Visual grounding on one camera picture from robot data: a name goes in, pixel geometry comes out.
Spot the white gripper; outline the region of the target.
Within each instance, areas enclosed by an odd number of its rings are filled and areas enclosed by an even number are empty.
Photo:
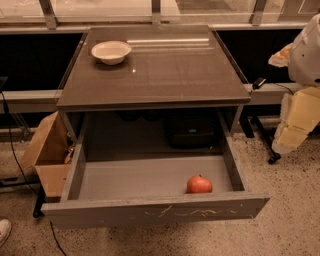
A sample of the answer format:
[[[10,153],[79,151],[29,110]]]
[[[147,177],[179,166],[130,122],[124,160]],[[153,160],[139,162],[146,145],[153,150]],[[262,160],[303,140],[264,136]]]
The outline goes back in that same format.
[[[292,43],[273,54],[268,63],[287,67]],[[272,149],[279,154],[296,150],[320,122],[320,89],[307,87],[294,95],[285,94],[281,102],[280,124],[274,135]]]

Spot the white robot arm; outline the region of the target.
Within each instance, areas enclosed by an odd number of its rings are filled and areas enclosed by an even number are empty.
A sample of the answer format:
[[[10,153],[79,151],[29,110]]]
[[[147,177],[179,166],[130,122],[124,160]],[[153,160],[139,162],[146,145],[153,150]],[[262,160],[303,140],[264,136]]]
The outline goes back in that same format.
[[[295,151],[320,122],[320,14],[315,15],[294,41],[273,54],[268,63],[287,67],[289,78],[303,86],[285,94],[280,124],[272,142],[279,154]]]

